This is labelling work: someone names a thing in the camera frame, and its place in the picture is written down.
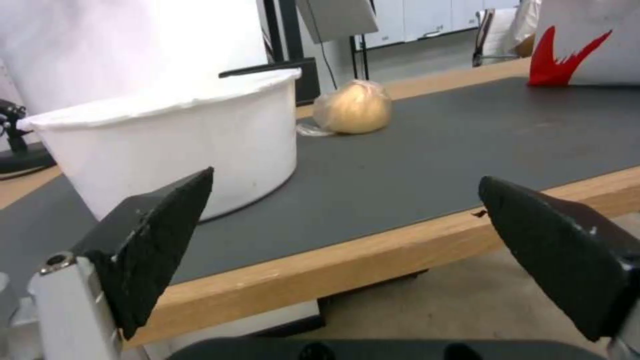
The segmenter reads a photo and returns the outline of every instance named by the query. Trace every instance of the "white cabinet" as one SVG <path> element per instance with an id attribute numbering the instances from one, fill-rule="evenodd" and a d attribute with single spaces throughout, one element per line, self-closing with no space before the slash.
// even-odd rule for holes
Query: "white cabinet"
<path id="1" fill-rule="evenodd" d="M 506 9 L 518 6 L 520 0 L 484 0 L 485 9 Z"/>
<path id="2" fill-rule="evenodd" d="M 451 31 L 451 0 L 404 0 L 404 40 Z"/>
<path id="3" fill-rule="evenodd" d="M 451 0 L 451 23 L 453 31 L 476 28 L 476 12 L 484 9 L 483 0 Z"/>
<path id="4" fill-rule="evenodd" d="M 365 35 L 367 48 L 404 42 L 403 0 L 374 0 L 373 3 L 379 31 Z M 360 49 L 359 36 L 356 36 L 356 48 Z"/>

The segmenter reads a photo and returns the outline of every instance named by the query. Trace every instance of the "black table mat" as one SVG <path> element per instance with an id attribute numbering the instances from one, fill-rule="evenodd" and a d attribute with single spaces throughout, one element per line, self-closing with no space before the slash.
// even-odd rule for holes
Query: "black table mat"
<path id="1" fill-rule="evenodd" d="M 485 174 L 544 189 L 637 165 L 635 88 L 529 88 L 512 78 L 399 100 L 377 133 L 298 137 L 290 180 L 198 226 L 173 283 L 472 208 Z M 55 179 L 2 210 L 0 271 L 23 289 L 94 223 L 69 182 Z"/>

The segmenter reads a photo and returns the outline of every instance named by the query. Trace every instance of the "wooden table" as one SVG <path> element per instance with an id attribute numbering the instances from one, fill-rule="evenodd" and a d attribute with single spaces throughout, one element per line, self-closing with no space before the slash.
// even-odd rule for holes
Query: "wooden table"
<path id="1" fill-rule="evenodd" d="M 513 76 L 528 60 L 459 70 L 387 85 L 402 99 Z M 298 109 L 298 117 L 311 114 Z M 0 183 L 0 209 L 60 174 L 52 168 Z M 560 186 L 546 193 L 581 201 L 608 217 L 640 209 L 640 167 Z M 272 309 L 476 256 L 502 246 L 489 220 L 464 211 L 338 245 L 170 286 L 129 346 L 171 338 Z"/>

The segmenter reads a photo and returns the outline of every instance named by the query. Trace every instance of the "red shape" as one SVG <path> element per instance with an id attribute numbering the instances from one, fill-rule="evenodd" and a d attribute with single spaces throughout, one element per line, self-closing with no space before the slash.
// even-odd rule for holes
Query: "red shape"
<path id="1" fill-rule="evenodd" d="M 540 43 L 531 58 L 531 70 L 529 73 L 529 85 L 555 85 L 567 86 L 571 76 L 595 49 L 598 49 L 611 35 L 609 30 L 602 36 L 590 42 L 577 54 L 573 53 L 568 58 L 558 60 L 554 57 L 554 40 L 556 27 L 548 28 L 540 38 Z"/>

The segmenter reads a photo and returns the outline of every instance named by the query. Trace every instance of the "white bowl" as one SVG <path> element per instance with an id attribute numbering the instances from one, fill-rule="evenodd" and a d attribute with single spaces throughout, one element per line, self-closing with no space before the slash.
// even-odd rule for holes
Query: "white bowl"
<path id="1" fill-rule="evenodd" d="M 25 123 L 98 220 L 128 196 L 213 166 L 207 219 L 259 199 L 293 173 L 299 77 L 299 69 L 234 76 L 89 102 Z"/>

